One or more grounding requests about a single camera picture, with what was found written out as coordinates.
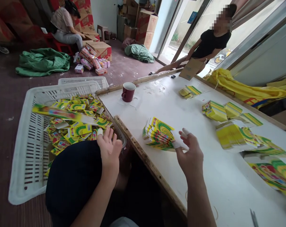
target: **plastic basket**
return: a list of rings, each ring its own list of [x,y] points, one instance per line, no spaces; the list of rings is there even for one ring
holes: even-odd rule
[[[58,80],[58,85],[70,84],[70,83],[81,83],[88,81],[96,81],[101,88],[108,88],[109,85],[105,77],[72,77],[72,78],[61,78]]]
[[[49,124],[49,117],[32,112],[36,103],[51,105],[61,98],[75,95],[94,94],[100,86],[95,81],[36,87],[27,91],[19,121],[15,151],[9,186],[8,200],[13,205],[22,204],[46,191],[49,162],[45,148],[50,139],[44,128]],[[113,122],[117,137],[126,145],[122,134],[110,114],[106,115]]]

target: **white pants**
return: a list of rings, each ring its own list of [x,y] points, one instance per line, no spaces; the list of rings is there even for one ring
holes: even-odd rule
[[[52,34],[56,40],[64,44],[77,44],[79,52],[82,50],[82,37],[79,34],[65,33],[57,30],[55,34]]]

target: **plastic stool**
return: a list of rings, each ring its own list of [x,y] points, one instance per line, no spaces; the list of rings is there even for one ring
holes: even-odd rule
[[[102,42],[109,43],[110,33],[109,33],[109,30],[108,30],[108,27],[103,27],[103,26],[98,25],[98,26],[97,26],[97,32],[98,32],[98,33],[99,33],[99,30],[101,31],[101,35],[102,35],[102,37],[100,37],[100,40],[101,40]],[[108,33],[108,40],[105,40],[105,32]]]
[[[51,33],[44,34],[44,39],[46,41],[47,47],[53,48],[59,52],[63,52],[62,47],[67,47],[68,52],[66,54],[68,54],[69,56],[74,55],[69,44],[63,44],[58,42]]]

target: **red mug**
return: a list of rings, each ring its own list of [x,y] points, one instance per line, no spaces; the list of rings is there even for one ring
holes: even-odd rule
[[[123,84],[122,99],[124,102],[131,102],[133,100],[135,89],[136,85],[131,82]]]

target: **black shirt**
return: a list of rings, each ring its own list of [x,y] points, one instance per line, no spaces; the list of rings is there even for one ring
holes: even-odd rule
[[[227,32],[220,37],[215,37],[213,35],[213,30],[208,29],[202,33],[201,43],[191,57],[203,58],[210,55],[214,49],[224,49],[230,37],[230,32]]]

